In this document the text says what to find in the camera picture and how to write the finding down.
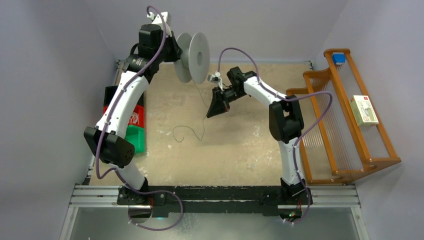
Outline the white perforated spool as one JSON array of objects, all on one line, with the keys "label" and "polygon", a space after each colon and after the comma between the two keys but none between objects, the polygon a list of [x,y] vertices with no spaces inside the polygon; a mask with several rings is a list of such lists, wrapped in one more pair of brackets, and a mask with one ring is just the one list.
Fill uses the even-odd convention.
[{"label": "white perforated spool", "polygon": [[181,33],[177,45],[182,50],[180,59],[173,63],[175,73],[182,83],[194,81],[202,84],[208,76],[210,67],[210,48],[205,34],[197,32],[190,35]]}]

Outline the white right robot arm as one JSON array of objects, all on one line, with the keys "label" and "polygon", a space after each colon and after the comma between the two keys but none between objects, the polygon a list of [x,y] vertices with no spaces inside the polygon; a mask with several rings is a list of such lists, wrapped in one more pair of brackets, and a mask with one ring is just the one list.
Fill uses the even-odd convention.
[{"label": "white right robot arm", "polygon": [[264,83],[253,71],[242,72],[233,67],[227,72],[230,86],[214,87],[212,100],[206,114],[211,118],[230,110],[230,103],[246,95],[254,97],[268,108],[268,126],[272,137],[277,141],[282,162],[282,200],[294,203],[305,191],[305,177],[300,163],[298,140],[304,129],[304,120],[298,101],[294,95],[281,95]]}]

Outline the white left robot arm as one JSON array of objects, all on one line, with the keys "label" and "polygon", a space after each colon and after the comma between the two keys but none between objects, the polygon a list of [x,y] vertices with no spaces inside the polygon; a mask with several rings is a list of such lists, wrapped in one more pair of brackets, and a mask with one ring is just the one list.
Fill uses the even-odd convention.
[{"label": "white left robot arm", "polygon": [[[163,62],[176,62],[182,54],[171,28],[166,23],[141,26],[138,43],[124,61],[119,85],[95,127],[86,127],[83,136],[95,157],[96,176],[103,179],[114,172],[129,197],[138,205],[149,199],[148,181],[132,162],[135,147],[125,139],[129,120],[139,99],[159,71]],[[110,166],[100,173],[99,163]]]}]

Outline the red bin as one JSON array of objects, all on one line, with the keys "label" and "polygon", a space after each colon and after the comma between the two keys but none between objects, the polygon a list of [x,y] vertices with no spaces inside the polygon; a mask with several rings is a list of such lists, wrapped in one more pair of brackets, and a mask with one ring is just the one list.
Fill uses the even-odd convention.
[{"label": "red bin", "polygon": [[129,118],[128,125],[137,126],[139,128],[145,127],[145,108],[137,104]]}]

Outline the green bin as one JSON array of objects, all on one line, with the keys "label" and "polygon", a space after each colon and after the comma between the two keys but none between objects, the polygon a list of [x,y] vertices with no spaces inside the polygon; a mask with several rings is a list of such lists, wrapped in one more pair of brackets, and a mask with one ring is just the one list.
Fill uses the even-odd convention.
[{"label": "green bin", "polygon": [[125,139],[134,146],[135,154],[141,154],[146,151],[145,129],[136,125],[128,125]]}]

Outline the blue block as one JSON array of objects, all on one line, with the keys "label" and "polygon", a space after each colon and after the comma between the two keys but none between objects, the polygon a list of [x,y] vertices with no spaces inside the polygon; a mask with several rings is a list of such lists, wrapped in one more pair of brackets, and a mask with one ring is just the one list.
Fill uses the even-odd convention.
[{"label": "blue block", "polygon": [[331,59],[335,65],[343,65],[346,63],[346,56],[342,52],[332,53]]}]

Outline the wooden rack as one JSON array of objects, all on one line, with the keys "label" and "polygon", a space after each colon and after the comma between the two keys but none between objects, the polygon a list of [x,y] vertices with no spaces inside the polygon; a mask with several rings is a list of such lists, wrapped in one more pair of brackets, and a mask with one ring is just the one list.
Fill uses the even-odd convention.
[{"label": "wooden rack", "polygon": [[[335,65],[332,53],[344,53]],[[324,52],[328,67],[303,74],[305,87],[288,95],[310,95],[304,100],[306,124],[317,122],[300,142],[304,174],[310,185],[348,184],[401,162],[382,122],[357,126],[351,106],[353,95],[369,95],[347,48]]]}]

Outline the white cardboard box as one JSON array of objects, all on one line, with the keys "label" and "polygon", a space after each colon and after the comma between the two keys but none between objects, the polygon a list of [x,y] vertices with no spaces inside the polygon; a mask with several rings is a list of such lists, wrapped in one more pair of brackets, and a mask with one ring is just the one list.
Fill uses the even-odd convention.
[{"label": "white cardboard box", "polygon": [[358,127],[379,124],[377,114],[368,95],[353,95],[349,103]]}]

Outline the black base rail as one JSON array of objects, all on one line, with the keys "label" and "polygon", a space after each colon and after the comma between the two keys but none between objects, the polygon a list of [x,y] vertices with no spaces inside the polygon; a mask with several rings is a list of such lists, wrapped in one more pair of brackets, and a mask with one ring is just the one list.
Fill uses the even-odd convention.
[{"label": "black base rail", "polygon": [[298,219],[313,199],[303,187],[293,192],[280,185],[148,186],[139,193],[118,188],[119,206],[151,207],[154,218],[170,213],[261,214]]}]

